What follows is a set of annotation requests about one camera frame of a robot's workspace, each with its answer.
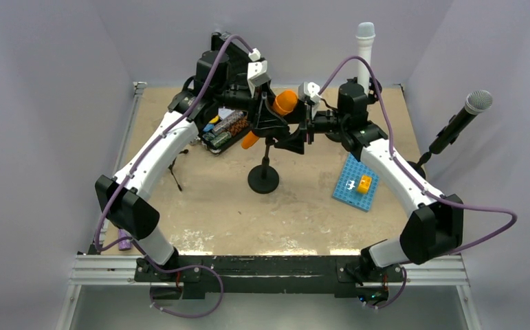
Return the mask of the purple glitter microphone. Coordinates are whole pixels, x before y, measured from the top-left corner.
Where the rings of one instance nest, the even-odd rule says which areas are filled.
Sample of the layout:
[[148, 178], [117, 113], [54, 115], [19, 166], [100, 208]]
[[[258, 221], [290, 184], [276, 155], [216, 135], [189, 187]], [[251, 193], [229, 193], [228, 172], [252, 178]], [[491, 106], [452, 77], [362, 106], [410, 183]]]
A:
[[120, 239], [120, 242], [118, 243], [119, 251], [126, 252], [132, 249], [130, 234], [128, 232], [123, 229], [119, 229], [118, 238]]

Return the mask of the black round base clip stand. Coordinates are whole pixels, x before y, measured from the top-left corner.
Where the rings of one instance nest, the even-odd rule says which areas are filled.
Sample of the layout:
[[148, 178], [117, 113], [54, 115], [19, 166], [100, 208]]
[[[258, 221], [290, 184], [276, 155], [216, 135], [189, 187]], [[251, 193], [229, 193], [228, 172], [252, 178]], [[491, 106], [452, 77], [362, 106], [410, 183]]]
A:
[[265, 154], [261, 164], [255, 166], [247, 176], [249, 187], [258, 194], [266, 195], [272, 193], [278, 188], [280, 183], [278, 172], [269, 164], [269, 150], [273, 144], [274, 139], [272, 137], [265, 139]]

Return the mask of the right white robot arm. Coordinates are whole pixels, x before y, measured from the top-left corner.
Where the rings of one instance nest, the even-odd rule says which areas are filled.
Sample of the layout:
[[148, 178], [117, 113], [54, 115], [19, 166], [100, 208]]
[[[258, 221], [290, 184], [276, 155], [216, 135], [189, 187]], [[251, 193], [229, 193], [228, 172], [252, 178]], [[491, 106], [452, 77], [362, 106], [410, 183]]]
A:
[[359, 270], [375, 280], [391, 265], [423, 264], [451, 254], [463, 240], [463, 203], [456, 195], [444, 195], [402, 159], [392, 140], [368, 118], [370, 96], [363, 86], [348, 81], [340, 86], [336, 108], [318, 111], [320, 88], [313, 82], [298, 91], [274, 96], [272, 110], [282, 120], [297, 124], [289, 137], [279, 138], [277, 148], [297, 147], [301, 153], [315, 133], [338, 133], [344, 149], [384, 181], [403, 206], [408, 221], [401, 234], [364, 248]]

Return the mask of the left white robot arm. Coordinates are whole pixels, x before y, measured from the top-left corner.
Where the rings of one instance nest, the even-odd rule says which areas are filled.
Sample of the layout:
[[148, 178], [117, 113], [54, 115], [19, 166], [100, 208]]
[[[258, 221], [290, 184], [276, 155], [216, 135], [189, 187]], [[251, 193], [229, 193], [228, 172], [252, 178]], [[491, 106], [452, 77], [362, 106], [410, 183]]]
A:
[[257, 49], [242, 59], [222, 49], [204, 52], [195, 74], [173, 98], [144, 146], [112, 177], [101, 175], [96, 181], [100, 220], [124, 230], [123, 239], [134, 243], [161, 281], [172, 280], [184, 267], [179, 264], [177, 248], [160, 230], [159, 212], [148, 198], [157, 180], [222, 107], [239, 110], [249, 122], [252, 132], [244, 139], [244, 148], [253, 146], [265, 132], [280, 139], [288, 127], [281, 118], [297, 107], [298, 95], [292, 90], [274, 94], [266, 69], [267, 61]]

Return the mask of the orange microphone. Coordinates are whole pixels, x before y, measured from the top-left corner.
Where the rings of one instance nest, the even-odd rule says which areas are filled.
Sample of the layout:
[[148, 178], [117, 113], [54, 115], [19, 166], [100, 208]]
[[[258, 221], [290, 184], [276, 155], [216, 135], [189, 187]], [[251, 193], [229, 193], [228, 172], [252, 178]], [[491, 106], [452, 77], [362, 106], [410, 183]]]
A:
[[[273, 102], [272, 109], [280, 117], [291, 113], [298, 104], [298, 95], [292, 90], [286, 90], [278, 94]], [[241, 142], [243, 149], [249, 149], [259, 140], [254, 133], [248, 133]]]

